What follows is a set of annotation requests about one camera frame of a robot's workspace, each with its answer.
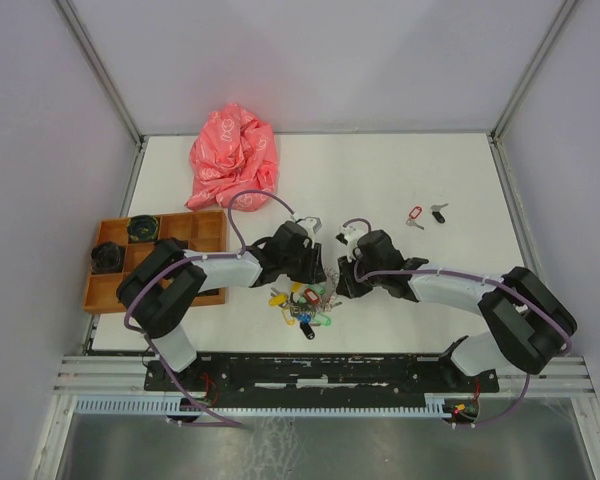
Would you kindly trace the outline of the keyring bunch with colourful tags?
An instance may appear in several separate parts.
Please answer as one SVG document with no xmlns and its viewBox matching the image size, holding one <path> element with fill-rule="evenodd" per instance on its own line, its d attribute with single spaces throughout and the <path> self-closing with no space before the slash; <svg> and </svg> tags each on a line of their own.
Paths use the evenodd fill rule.
<svg viewBox="0 0 600 480">
<path fill-rule="evenodd" d="M 343 302 L 336 293 L 339 275 L 326 270 L 326 279 L 313 284 L 294 282 L 286 291 L 270 288 L 268 305 L 280 311 L 284 323 L 297 327 L 311 341 L 316 330 L 332 325 L 332 312 Z"/>
</svg>

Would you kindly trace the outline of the key with red tag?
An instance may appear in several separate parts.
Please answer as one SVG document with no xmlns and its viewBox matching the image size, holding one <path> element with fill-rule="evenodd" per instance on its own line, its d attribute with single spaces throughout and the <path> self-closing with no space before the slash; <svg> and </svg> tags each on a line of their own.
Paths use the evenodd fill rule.
<svg viewBox="0 0 600 480">
<path fill-rule="evenodd" d="M 419 206 L 419 205 L 414 206 L 408 213 L 406 225 L 409 227 L 417 228 L 419 230 L 423 230 L 424 227 L 418 223 L 418 219 L 421 216 L 422 212 L 423 212 L 423 209 L 421 206 Z"/>
</svg>

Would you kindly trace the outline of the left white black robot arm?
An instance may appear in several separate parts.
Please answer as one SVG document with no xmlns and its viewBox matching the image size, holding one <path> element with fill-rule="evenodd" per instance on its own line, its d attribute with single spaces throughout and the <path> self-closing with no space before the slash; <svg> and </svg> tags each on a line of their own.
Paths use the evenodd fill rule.
<svg viewBox="0 0 600 480">
<path fill-rule="evenodd" d="M 201 366 L 181 322 L 194 299 L 211 290 L 272 284 L 281 275 L 304 284 L 323 282 L 321 244 L 315 241 L 320 228 L 317 217 L 290 220 L 238 252 L 196 252 L 162 240 L 120 283 L 117 299 L 166 361 L 167 379 L 178 389 L 192 389 Z"/>
</svg>

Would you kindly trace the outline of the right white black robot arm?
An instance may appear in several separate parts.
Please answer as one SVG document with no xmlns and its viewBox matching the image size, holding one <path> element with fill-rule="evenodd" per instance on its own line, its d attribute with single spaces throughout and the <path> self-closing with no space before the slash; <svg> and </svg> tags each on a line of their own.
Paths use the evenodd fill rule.
<svg viewBox="0 0 600 480">
<path fill-rule="evenodd" d="M 346 248 L 338 260 L 339 295 L 355 299 L 382 288 L 397 299 L 445 305 L 485 321 L 486 332 L 464 336 L 443 353 L 439 379 L 449 390 L 461 391 L 475 376 L 506 366 L 537 375 L 572 348 L 575 318 L 525 267 L 502 275 L 452 270 L 404 257 L 383 230 L 352 225 L 336 238 Z"/>
</svg>

